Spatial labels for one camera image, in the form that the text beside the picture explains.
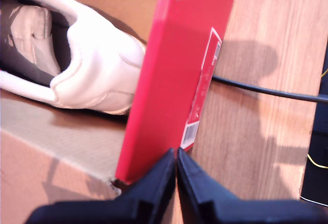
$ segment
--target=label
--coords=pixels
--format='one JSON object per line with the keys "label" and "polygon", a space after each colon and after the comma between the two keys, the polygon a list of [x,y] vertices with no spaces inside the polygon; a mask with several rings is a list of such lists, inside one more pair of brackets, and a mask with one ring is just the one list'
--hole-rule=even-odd
{"label": "label", "polygon": [[222,40],[214,28],[211,29],[210,37],[205,49],[203,62],[200,69],[199,82],[196,94],[192,103],[191,112],[184,127],[181,140],[183,149],[195,142],[196,134],[199,126],[199,120],[203,111],[206,95],[209,91],[214,67],[219,56]]}

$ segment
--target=white label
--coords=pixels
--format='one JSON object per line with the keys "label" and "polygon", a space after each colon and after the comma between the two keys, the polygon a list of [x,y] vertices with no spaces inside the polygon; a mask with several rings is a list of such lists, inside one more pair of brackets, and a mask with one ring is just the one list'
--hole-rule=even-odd
{"label": "white label", "polygon": [[193,142],[195,142],[198,126],[199,126],[199,121],[196,121],[195,123],[187,124],[185,126],[182,142],[181,142],[181,148],[185,149]]}

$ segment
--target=white sneaker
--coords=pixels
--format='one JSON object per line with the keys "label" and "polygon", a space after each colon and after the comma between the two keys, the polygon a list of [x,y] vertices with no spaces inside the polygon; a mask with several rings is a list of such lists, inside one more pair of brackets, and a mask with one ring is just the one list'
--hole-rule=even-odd
{"label": "white sneaker", "polygon": [[137,39],[75,0],[1,0],[7,91],[59,108],[124,114],[144,55]]}

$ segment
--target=black cable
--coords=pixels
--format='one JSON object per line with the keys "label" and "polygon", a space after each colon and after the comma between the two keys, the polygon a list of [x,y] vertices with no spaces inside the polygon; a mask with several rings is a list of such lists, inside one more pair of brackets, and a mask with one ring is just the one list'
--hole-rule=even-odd
{"label": "black cable", "polygon": [[243,84],[240,82],[235,82],[233,80],[224,79],[224,78],[221,78],[221,77],[218,77],[215,75],[213,75],[212,80],[219,82],[219,83],[229,85],[229,86],[246,89],[246,90],[253,91],[253,92],[260,92],[260,93],[269,94],[269,95],[273,95],[273,96],[287,97],[287,98],[302,100],[302,101],[328,104],[328,96],[327,95],[311,96],[311,95],[298,94],[298,93],[292,93],[292,92],[282,92],[282,91],[277,91],[277,90],[273,90],[273,89],[251,86],[251,85]]}

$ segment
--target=cardboard box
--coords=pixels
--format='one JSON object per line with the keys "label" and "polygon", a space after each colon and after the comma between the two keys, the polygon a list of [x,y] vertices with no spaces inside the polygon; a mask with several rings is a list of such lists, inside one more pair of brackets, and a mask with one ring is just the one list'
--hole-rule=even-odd
{"label": "cardboard box", "polygon": [[[77,0],[143,42],[157,0]],[[126,117],[57,109],[1,90],[1,222],[59,200],[111,199]]]}
{"label": "cardboard box", "polygon": [[37,206],[58,200],[114,198],[114,176],[134,182],[170,147],[190,148],[233,4],[78,1],[143,42],[150,35],[127,130],[126,118],[60,110],[2,91],[5,223],[22,223]]}

